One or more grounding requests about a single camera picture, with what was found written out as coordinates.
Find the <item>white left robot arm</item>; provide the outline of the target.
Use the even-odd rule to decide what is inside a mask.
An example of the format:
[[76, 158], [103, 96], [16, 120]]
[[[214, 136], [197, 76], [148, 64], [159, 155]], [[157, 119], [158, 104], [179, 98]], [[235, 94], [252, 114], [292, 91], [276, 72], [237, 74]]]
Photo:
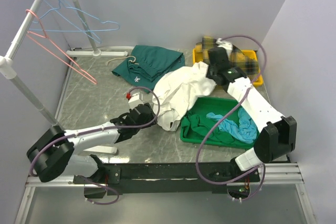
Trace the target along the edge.
[[92, 183], [107, 175], [106, 165], [96, 156], [82, 152], [100, 145], [114, 145], [131, 139], [139, 130], [157, 123], [148, 103], [140, 104], [129, 112], [104, 124], [82, 130], [62, 130], [53, 126], [27, 151], [29, 173], [42, 183], [59, 176], [82, 176]]

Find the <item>white flower print t-shirt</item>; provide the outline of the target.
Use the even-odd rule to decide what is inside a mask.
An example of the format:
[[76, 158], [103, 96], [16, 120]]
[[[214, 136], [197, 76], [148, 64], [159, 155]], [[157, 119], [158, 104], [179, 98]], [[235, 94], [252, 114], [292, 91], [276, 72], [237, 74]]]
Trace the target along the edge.
[[165, 131], [176, 131], [183, 116], [198, 98], [209, 96], [215, 89], [214, 80], [207, 77], [209, 65], [197, 62], [165, 74], [155, 85], [153, 111], [157, 124]]

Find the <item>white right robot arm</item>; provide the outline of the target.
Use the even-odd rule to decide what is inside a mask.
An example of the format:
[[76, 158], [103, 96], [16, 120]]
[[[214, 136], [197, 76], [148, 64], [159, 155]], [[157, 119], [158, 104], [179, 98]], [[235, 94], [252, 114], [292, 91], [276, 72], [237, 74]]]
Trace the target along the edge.
[[208, 51], [207, 77], [214, 80], [231, 95], [255, 122], [259, 135], [254, 146], [235, 157], [230, 168], [233, 180], [242, 181], [248, 170], [295, 150], [297, 122], [292, 116], [284, 116], [274, 109], [255, 89], [240, 67], [230, 62], [226, 49], [212, 48]]

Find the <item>pink wire hanger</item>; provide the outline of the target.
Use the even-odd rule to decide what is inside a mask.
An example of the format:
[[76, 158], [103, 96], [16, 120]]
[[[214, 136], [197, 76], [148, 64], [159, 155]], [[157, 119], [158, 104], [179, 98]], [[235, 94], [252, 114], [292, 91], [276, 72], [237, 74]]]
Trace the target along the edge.
[[[38, 24], [41, 28], [41, 34], [38, 34], [34, 31], [31, 31], [30, 29], [26, 33], [26, 37], [28, 37], [31, 41], [33, 41], [35, 44], [37, 44], [40, 48], [44, 49], [48, 53], [50, 53], [52, 56], [57, 58], [59, 61], [64, 63], [67, 67], [69, 67], [71, 70], [76, 72], [77, 74], [84, 77], [86, 80], [91, 82], [93, 85], [97, 85], [97, 80], [87, 71], [85, 71], [83, 68], [81, 68], [74, 59], [72, 59], [63, 49], [61, 49], [47, 34], [47, 31], [44, 29], [44, 26], [40, 20], [40, 18], [31, 10], [26, 9], [26, 14], [32, 15], [33, 19], [37, 19]], [[44, 46], [42, 43], [40, 43], [36, 38], [44, 39], [48, 41], [50, 45], [52, 45], [53, 49], [56, 49], [59, 53], [61, 53], [62, 56], [65, 56], [66, 60], [62, 59], [61, 56], [55, 54], [53, 51], [51, 51], [49, 48]]]

